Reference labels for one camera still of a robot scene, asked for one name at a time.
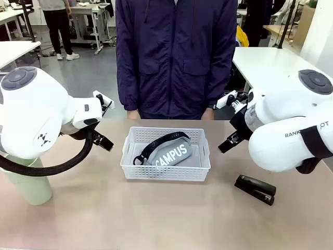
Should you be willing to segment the black clamp pole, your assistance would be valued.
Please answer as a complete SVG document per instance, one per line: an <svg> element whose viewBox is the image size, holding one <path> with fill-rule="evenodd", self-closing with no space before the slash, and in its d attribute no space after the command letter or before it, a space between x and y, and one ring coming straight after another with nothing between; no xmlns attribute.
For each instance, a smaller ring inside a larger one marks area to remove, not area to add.
<svg viewBox="0 0 333 250"><path fill-rule="evenodd" d="M29 20L29 16L28 16L28 11L27 11L27 7L26 7L26 4L25 4L25 0L20 0L20 4L21 4L22 9L23 9L24 21L25 21L25 25L26 25L26 27L28 29L31 41L32 42L36 42L34 34L33 34L33 31L32 31L32 27L31 27L31 24L30 24L30 20Z"/></svg>
<svg viewBox="0 0 333 250"><path fill-rule="evenodd" d="M283 48L283 42L284 42L285 36L287 34L287 30L288 30L288 27L289 27L289 24L290 24L290 20L291 20L295 5L296 5L296 0L292 0L292 3L290 5L290 9L289 9L289 14L288 14L288 17L287 17L287 20L285 22L285 26L284 26L284 29L283 29L283 33L281 35L280 41L279 41L278 46L277 46L278 49Z"/></svg>

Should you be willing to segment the background person black trousers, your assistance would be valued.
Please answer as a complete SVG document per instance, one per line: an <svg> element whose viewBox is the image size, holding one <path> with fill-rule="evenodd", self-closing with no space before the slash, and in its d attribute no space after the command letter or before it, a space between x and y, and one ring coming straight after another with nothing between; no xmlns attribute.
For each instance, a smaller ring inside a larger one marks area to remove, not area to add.
<svg viewBox="0 0 333 250"><path fill-rule="evenodd" d="M67 60L79 59L79 54L73 52L70 41L69 16L71 8L68 0L38 0L44 18L49 29L49 37L58 60L63 59L61 52L59 33Z"/></svg>

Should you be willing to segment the black hanging coat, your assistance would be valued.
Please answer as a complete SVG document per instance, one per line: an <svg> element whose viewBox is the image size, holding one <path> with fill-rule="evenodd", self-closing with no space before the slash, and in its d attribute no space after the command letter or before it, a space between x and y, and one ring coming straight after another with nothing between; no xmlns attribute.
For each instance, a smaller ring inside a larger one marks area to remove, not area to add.
<svg viewBox="0 0 333 250"><path fill-rule="evenodd" d="M247 14L243 32L247 35L249 47L258 47L263 26L269 24L273 0L247 0Z"/></svg>

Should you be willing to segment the white perforated plastic basket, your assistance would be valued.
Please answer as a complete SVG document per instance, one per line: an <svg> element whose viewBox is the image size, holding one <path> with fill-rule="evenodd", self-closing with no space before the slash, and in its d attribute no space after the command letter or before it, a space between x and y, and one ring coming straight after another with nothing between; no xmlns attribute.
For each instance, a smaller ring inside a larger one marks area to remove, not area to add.
<svg viewBox="0 0 333 250"><path fill-rule="evenodd" d="M182 131L190 137L193 153L176 166L133 165L133 159L149 143L166 134ZM120 166L127 179L204 181L211 168L210 150L204 129L130 127L125 139Z"/></svg>

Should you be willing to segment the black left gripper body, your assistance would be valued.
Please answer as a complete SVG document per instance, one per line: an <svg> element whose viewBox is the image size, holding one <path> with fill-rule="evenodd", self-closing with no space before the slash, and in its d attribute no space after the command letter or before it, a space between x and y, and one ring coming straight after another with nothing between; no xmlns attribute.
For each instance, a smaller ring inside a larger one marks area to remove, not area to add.
<svg viewBox="0 0 333 250"><path fill-rule="evenodd" d="M66 123L61 126L60 134L61 135L69 135L75 140L86 140L87 138L91 138L92 136L89 135L89 131L94 131L96 125L92 124L87 127L78 129L71 123Z"/></svg>

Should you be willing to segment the grey pouch with black strap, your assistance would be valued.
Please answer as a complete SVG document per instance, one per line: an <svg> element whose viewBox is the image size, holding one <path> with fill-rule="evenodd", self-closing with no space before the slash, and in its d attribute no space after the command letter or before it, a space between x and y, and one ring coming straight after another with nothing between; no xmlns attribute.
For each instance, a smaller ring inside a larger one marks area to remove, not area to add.
<svg viewBox="0 0 333 250"><path fill-rule="evenodd" d="M193 153L190 137L177 131L166 134L149 143L133 159L133 165L176 166Z"/></svg>

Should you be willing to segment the black stapler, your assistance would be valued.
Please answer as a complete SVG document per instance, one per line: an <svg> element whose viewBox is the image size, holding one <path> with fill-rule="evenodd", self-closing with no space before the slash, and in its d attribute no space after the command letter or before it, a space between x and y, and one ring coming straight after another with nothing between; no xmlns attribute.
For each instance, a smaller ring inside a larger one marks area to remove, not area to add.
<svg viewBox="0 0 333 250"><path fill-rule="evenodd" d="M252 177L239 175L234 186L269 206L274 204L276 187L273 185Z"/></svg>

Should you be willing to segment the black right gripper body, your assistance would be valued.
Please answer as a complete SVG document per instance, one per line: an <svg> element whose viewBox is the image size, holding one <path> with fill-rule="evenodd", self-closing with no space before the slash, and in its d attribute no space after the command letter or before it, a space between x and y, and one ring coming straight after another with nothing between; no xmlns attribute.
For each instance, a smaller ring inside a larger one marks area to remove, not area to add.
<svg viewBox="0 0 333 250"><path fill-rule="evenodd" d="M237 140L249 140L253 132L249 129L245 121L245 113L247 111L246 106L237 111L233 118L230 120L230 124L236 129L231 135L232 138Z"/></svg>

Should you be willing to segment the large white table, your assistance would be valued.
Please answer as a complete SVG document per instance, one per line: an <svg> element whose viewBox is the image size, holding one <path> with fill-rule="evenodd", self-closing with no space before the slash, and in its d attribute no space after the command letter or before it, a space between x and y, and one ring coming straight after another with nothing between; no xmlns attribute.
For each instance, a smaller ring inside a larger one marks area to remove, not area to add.
<svg viewBox="0 0 333 250"><path fill-rule="evenodd" d="M238 47L233 63L246 81L245 91L289 86L296 81L298 71L315 69L295 53L273 47Z"/></svg>

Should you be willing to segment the navy purple jacket torso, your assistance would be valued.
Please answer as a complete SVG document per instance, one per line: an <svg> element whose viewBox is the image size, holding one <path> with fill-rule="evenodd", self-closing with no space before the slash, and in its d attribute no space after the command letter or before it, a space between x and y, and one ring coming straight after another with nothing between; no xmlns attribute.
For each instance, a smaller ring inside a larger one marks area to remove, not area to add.
<svg viewBox="0 0 333 250"><path fill-rule="evenodd" d="M141 119L201 120L211 61L234 56L237 0L116 0L116 29Z"/></svg>

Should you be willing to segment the wooden top table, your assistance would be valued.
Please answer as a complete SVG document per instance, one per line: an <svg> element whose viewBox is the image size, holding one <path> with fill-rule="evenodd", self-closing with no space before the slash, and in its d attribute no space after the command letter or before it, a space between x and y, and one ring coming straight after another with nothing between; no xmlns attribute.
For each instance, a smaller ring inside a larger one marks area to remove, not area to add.
<svg viewBox="0 0 333 250"><path fill-rule="evenodd" d="M280 43L280 39L282 37L283 31L285 26L284 25L264 25L263 28L268 31L268 38L269 43L268 45L270 47L274 46L275 44L278 45ZM296 26L289 26L287 29L287 33L284 38L284 43L288 43L291 45L294 42L294 36L296 34L296 31L298 29L298 25Z"/></svg>

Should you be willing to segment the pale green plastic cup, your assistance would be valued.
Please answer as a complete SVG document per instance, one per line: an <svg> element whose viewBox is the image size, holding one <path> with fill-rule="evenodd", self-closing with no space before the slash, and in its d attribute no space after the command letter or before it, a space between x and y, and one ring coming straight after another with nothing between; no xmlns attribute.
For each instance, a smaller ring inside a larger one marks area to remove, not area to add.
<svg viewBox="0 0 333 250"><path fill-rule="evenodd" d="M43 163L40 158L21 159L10 155L6 155L5 158L14 163L28 167L43 167ZM17 191L30 205L42 205L52 198L53 191L48 177L23 176L21 174L7 171L1 167L0 170L7 176L10 182L16 187Z"/></svg>

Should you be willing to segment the yellow cloth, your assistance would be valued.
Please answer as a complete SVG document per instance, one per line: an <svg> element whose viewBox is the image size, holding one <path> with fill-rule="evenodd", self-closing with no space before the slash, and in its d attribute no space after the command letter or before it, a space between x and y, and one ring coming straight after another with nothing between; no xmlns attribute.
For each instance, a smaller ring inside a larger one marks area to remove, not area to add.
<svg viewBox="0 0 333 250"><path fill-rule="evenodd" d="M241 29L240 26L237 26L236 30L236 41L238 42L239 46L248 47L249 40L245 32Z"/></svg>

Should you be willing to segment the person left forearm purple sleeve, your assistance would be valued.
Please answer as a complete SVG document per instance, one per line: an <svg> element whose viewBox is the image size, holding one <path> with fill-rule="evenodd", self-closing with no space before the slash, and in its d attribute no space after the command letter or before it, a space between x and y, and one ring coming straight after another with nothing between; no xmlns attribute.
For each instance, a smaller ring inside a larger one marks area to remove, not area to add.
<svg viewBox="0 0 333 250"><path fill-rule="evenodd" d="M208 82L205 87L205 105L217 104L229 83L232 59L211 61Z"/></svg>

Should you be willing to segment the person right forearm purple sleeve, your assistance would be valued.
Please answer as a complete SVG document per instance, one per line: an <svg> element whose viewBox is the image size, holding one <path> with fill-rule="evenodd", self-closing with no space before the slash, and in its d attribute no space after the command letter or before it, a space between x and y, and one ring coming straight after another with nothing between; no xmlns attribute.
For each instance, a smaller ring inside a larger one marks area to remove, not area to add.
<svg viewBox="0 0 333 250"><path fill-rule="evenodd" d="M117 84L119 100L126 111L138 108L137 72L132 60L117 60Z"/></svg>

